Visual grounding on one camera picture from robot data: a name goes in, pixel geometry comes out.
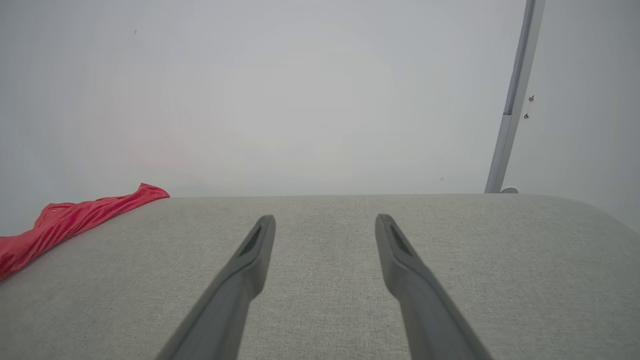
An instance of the gray fabric surface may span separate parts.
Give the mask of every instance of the gray fabric surface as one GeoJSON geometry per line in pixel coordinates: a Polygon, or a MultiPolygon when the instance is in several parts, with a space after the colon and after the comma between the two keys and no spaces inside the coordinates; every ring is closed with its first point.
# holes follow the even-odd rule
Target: gray fabric surface
{"type": "Polygon", "coordinates": [[[378,213],[496,359],[640,358],[640,236],[579,202],[482,194],[155,201],[0,284],[0,357],[154,357],[267,213],[276,240],[240,359],[410,357],[378,213]]]}

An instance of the white wall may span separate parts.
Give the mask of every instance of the white wall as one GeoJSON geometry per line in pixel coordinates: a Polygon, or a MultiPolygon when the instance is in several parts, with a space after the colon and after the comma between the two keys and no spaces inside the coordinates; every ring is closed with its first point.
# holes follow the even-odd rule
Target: white wall
{"type": "Polygon", "coordinates": [[[547,1],[504,186],[596,205],[640,233],[639,17],[636,0],[547,1]]]}
{"type": "Polygon", "coordinates": [[[482,192],[524,3],[5,0],[0,234],[140,182],[482,192]]]}

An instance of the red cloth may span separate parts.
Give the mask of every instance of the red cloth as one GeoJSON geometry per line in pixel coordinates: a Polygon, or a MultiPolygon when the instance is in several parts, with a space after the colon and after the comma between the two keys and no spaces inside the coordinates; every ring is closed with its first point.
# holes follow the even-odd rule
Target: red cloth
{"type": "Polygon", "coordinates": [[[21,270],[57,244],[153,200],[169,197],[155,186],[140,184],[137,192],[79,204],[49,204],[33,229],[22,235],[0,236],[0,281],[21,270]]]}

